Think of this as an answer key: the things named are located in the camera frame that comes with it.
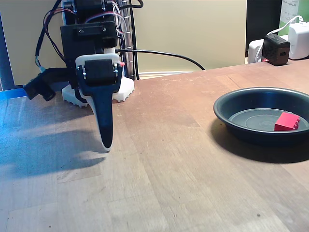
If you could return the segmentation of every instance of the black cable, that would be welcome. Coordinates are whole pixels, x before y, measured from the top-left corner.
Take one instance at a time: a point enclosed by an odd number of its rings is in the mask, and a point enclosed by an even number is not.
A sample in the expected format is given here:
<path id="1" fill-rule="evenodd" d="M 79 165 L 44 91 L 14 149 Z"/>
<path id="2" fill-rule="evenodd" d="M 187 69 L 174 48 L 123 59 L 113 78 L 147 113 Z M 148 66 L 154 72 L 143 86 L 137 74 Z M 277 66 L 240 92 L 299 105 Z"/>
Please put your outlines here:
<path id="1" fill-rule="evenodd" d="M 122 38 L 121 36 L 117 36 L 117 37 L 120 40 L 120 49 L 125 49 L 126 48 L 126 42 L 125 42 L 124 38 Z"/>
<path id="2" fill-rule="evenodd" d="M 170 56 L 170 57 L 178 57 L 181 59 L 185 59 L 191 63 L 194 63 L 197 65 L 201 70 L 205 70 L 203 66 L 201 66 L 199 63 L 197 63 L 195 60 L 192 60 L 188 57 L 177 55 L 173 53 L 167 53 L 167 52 L 157 52 L 157 51 L 149 51 L 149 50 L 123 50 L 123 49 L 116 49 L 116 52 L 139 52 L 139 53 L 150 53 L 150 54 L 158 54 L 158 55 L 164 55 L 164 56 Z"/>
<path id="3" fill-rule="evenodd" d="M 120 10 L 126 8 L 142 8 L 144 6 L 144 2 L 142 0 L 137 0 L 140 4 L 139 5 L 132 5 L 131 1 L 129 5 L 119 7 Z"/>
<path id="4" fill-rule="evenodd" d="M 133 50 L 137 49 L 136 45 L 136 32 L 135 32 L 135 22 L 134 22 L 134 14 L 133 14 L 133 8 L 130 8 L 130 15 L 131 15 L 131 25 L 132 25 L 132 43 L 133 43 Z M 139 64 L 138 64 L 138 58 L 137 58 L 137 53 L 133 53 L 133 58 L 134 58 L 134 66 L 135 66 L 135 75 L 136 79 L 140 79 L 139 75 Z"/>
<path id="5" fill-rule="evenodd" d="M 56 51 L 56 53 L 58 54 L 58 56 L 60 56 L 60 58 L 63 60 L 63 62 L 65 62 L 65 59 L 64 59 L 63 54 L 60 52 L 60 50 L 59 50 L 59 48 L 57 47 L 56 43 L 55 43 L 55 42 L 52 40 L 52 38 L 50 37 L 49 31 L 48 31 L 48 25 L 49 25 L 49 23 L 50 23 L 52 17 L 55 16 L 56 14 L 62 14 L 63 12 L 68 12 L 68 13 L 70 13 L 70 12 L 69 12 L 69 11 L 64 11 L 63 9 L 65 9 L 65 8 L 63 8 L 63 7 L 58 7 L 58 8 L 56 8 L 56 9 L 62 9 L 62 11 L 56 12 L 56 13 L 54 13 L 52 10 L 48 11 L 48 12 L 46 13 L 46 15 L 44 16 L 44 19 L 43 19 L 43 28 L 45 29 L 45 34 L 46 34 L 46 36 L 48 37 L 48 39 L 50 40 L 50 42 L 51 42 L 51 44 L 52 44 L 54 50 Z"/>
<path id="6" fill-rule="evenodd" d="M 61 0 L 57 0 L 53 6 L 53 8 L 51 9 L 52 11 L 54 11 L 58 6 L 59 4 L 61 3 Z M 40 49 L 42 47 L 42 43 L 43 43 L 43 39 L 44 39 L 44 35 L 45 35 L 45 28 L 43 27 L 42 28 L 42 31 L 41 31 L 41 34 L 39 36 L 39 40 L 38 40 L 38 43 L 37 43 L 37 47 L 35 49 L 35 56 L 38 57 L 40 55 Z"/>

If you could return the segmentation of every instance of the white power adapter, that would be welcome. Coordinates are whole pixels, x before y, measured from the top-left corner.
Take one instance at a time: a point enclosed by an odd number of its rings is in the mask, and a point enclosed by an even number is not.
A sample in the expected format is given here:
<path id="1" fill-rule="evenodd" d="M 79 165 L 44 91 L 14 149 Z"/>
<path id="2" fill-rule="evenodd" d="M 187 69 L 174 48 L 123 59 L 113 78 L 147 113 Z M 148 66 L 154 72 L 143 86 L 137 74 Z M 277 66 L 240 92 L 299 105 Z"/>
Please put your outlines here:
<path id="1" fill-rule="evenodd" d="M 288 41 L 290 59 L 302 59 L 309 56 L 309 23 L 294 23 L 290 25 Z"/>

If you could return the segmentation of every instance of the metal pole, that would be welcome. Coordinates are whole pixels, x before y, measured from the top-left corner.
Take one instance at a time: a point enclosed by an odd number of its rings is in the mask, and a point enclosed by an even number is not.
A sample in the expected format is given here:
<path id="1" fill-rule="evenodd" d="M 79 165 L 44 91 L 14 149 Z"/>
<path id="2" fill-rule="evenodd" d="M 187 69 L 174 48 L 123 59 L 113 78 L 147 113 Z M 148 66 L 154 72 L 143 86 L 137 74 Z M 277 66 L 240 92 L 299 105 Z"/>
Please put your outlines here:
<path id="1" fill-rule="evenodd" d="M 129 5 L 128 0 L 118 0 L 119 7 Z M 124 40 L 126 43 L 125 49 L 133 49 L 133 40 L 132 40 L 132 23 L 131 23 L 131 14 L 130 9 L 126 8 L 121 10 L 121 15 L 125 18 L 126 26 L 127 26 L 127 33 L 124 34 Z M 125 53 L 125 67 L 126 67 L 126 77 L 136 80 L 135 74 L 135 66 L 134 66 L 134 54 L 130 52 Z"/>

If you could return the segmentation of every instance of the white cable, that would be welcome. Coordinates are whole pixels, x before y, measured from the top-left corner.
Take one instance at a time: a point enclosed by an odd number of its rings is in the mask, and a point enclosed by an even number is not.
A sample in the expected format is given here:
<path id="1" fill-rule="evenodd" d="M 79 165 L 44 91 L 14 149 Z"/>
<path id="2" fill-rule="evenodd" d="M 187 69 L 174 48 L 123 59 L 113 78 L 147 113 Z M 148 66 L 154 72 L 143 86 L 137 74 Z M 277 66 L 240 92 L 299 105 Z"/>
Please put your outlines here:
<path id="1" fill-rule="evenodd" d="M 118 14 L 118 13 L 116 13 L 116 12 L 105 12 L 105 13 L 101 13 L 101 14 L 98 14 L 98 15 L 94 15 L 94 16 L 88 18 L 88 19 L 85 21 L 85 23 L 88 23 L 88 22 L 90 22 L 91 20 L 93 20 L 93 19 L 95 19 L 95 18 L 103 17 L 103 16 L 106 16 L 106 15 L 116 15 L 116 16 L 118 16 L 120 19 L 122 19 L 122 21 L 123 21 L 122 26 L 124 27 L 124 31 L 122 31 L 122 34 L 127 32 L 127 26 L 126 26 L 126 21 L 125 21 L 125 19 L 121 16 L 121 14 Z"/>
<path id="2" fill-rule="evenodd" d="M 120 9 L 118 7 L 118 4 L 115 2 L 115 1 L 112 1 L 112 4 L 114 6 L 114 9 L 117 11 L 118 14 L 121 14 L 120 13 Z M 120 20 L 118 19 L 118 17 L 115 17 L 115 20 L 116 20 L 116 25 L 117 25 L 117 28 L 119 29 L 120 26 L 121 26 L 121 22 Z"/>
<path id="3" fill-rule="evenodd" d="M 297 18 L 299 19 L 299 22 L 300 22 L 300 23 L 304 22 L 303 17 L 300 16 L 300 15 L 297 15 L 297 16 L 295 16 L 294 18 L 292 18 L 289 22 L 287 22 L 282 28 L 279 28 L 279 29 L 276 29 L 276 30 L 272 30 L 272 31 L 269 32 L 267 35 L 274 34 L 274 33 L 277 33 L 277 32 L 279 32 L 279 31 L 281 31 L 281 30 L 284 29 L 286 26 L 288 26 L 288 25 L 290 25 L 292 22 L 294 22 L 294 20 L 297 19 Z M 260 62 L 260 61 L 258 61 L 258 58 L 260 58 L 261 61 L 262 61 L 262 58 L 259 57 L 259 54 L 260 54 L 260 52 L 261 52 L 262 47 L 263 47 L 263 45 L 261 45 L 261 46 L 259 47 L 259 50 L 258 50 L 257 53 L 256 53 L 255 62 Z"/>

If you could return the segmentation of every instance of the red lego brick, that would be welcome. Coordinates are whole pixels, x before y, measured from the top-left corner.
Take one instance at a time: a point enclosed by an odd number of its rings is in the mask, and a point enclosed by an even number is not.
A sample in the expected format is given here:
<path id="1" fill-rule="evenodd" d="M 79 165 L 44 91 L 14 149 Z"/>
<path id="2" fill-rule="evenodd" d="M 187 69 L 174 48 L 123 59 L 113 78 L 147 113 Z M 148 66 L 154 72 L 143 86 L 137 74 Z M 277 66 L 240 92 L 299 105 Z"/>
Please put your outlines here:
<path id="1" fill-rule="evenodd" d="M 283 112 L 275 124 L 275 131 L 292 131 L 298 129 L 300 117 Z"/>

